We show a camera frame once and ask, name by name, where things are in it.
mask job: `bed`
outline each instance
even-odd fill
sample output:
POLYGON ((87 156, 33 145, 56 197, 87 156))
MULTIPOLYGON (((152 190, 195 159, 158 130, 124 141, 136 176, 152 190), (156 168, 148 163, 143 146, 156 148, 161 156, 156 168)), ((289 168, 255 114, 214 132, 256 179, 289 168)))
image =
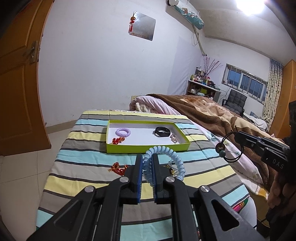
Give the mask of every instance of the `bed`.
MULTIPOLYGON (((58 152, 37 211, 37 228, 85 186, 103 187, 120 177, 108 172, 113 163, 119 162, 121 167, 134 164, 134 154, 106 153, 106 130, 110 119, 174 122, 191 142, 188 151, 178 153, 186 168, 184 182, 194 187, 209 185, 236 211, 247 204, 246 207, 250 206, 248 212, 256 217, 255 208, 247 202, 249 193, 245 185, 231 166, 218 156, 209 137, 186 116, 91 110, 80 116, 58 152)), ((170 159, 160 155, 159 160, 165 165, 170 159)), ((141 203, 123 208, 120 240, 156 241, 170 240, 171 237, 170 206, 156 205, 152 188, 143 181, 141 203)))
POLYGON ((260 130, 267 132, 268 131, 268 125, 265 120, 260 119, 257 117, 253 112, 251 112, 250 115, 244 113, 243 118, 247 120, 248 122, 251 122, 255 126, 257 126, 260 130))
MULTIPOLYGON (((200 96, 166 96, 157 94, 137 96, 131 100, 130 110, 174 115, 185 114, 191 120, 198 122, 195 125, 214 145, 221 141, 221 136, 224 136, 225 133, 234 128, 252 135, 272 138, 257 126, 242 119, 235 113, 200 96)), ((234 140, 226 142, 229 158, 237 157, 240 154, 235 144, 237 143, 234 140)), ((246 155, 243 154, 239 161, 230 165, 255 200, 258 220, 263 220, 268 210, 266 201, 275 171, 262 163, 260 157, 250 150, 246 155)))

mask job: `wooden wardrobe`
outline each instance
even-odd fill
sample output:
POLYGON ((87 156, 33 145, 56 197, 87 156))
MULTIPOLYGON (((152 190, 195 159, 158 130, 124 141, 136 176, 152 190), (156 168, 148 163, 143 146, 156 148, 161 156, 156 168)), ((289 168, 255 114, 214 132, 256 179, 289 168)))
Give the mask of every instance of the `wooden wardrobe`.
POLYGON ((294 100, 296 100, 296 62, 291 60, 283 68, 281 94, 269 134, 274 133, 277 138, 281 139, 290 136, 288 105, 294 100))

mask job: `ceiling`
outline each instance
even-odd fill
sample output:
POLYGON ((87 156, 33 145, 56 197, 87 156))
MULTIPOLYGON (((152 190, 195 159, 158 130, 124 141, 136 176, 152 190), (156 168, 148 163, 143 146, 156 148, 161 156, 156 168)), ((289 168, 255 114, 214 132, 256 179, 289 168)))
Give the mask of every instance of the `ceiling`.
POLYGON ((235 0, 190 0, 190 3, 200 11, 206 37, 242 45, 282 64, 296 60, 291 33, 282 24, 283 19, 281 22, 273 13, 274 9, 265 6, 262 13, 247 16, 236 7, 235 0))

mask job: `tiled floor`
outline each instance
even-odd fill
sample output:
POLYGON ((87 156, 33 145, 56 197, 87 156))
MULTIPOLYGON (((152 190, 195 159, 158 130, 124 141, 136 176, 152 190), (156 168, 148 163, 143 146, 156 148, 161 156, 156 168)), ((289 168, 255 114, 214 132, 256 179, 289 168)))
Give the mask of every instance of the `tiled floor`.
POLYGON ((0 209, 3 222, 17 241, 36 229, 36 213, 55 157, 71 129, 49 134, 52 148, 0 156, 0 209))

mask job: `striped bedsheet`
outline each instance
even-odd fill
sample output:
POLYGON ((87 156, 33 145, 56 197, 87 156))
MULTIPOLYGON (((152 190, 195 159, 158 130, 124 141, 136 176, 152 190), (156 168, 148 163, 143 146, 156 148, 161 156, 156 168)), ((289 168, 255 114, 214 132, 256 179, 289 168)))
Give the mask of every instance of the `striped bedsheet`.
MULTIPOLYGON (((249 196, 230 165, 218 156, 213 144, 186 116, 111 110, 85 111, 63 143, 47 178, 37 211, 37 228, 85 186, 99 188, 118 178, 119 175, 108 172, 114 162, 119 162, 121 166, 135 163, 135 154, 106 153, 108 120, 174 122, 191 142, 187 151, 178 153, 186 168, 186 185, 196 188, 208 185, 232 207, 249 196)), ((169 160, 168 156, 159 155, 161 164, 169 160)), ((123 207, 120 240, 156 241, 171 237, 170 206, 156 205, 152 188, 143 181, 141 203, 123 207)))

